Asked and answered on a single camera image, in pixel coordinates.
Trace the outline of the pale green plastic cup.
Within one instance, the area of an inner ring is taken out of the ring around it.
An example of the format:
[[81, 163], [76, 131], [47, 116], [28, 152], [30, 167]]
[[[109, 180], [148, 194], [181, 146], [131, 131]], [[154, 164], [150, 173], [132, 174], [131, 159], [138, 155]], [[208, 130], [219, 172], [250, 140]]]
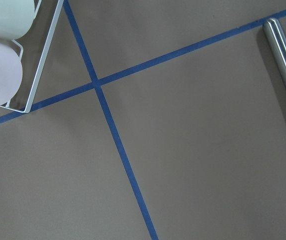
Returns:
[[37, 16], [40, 0], [0, 0], [0, 39], [24, 36]]

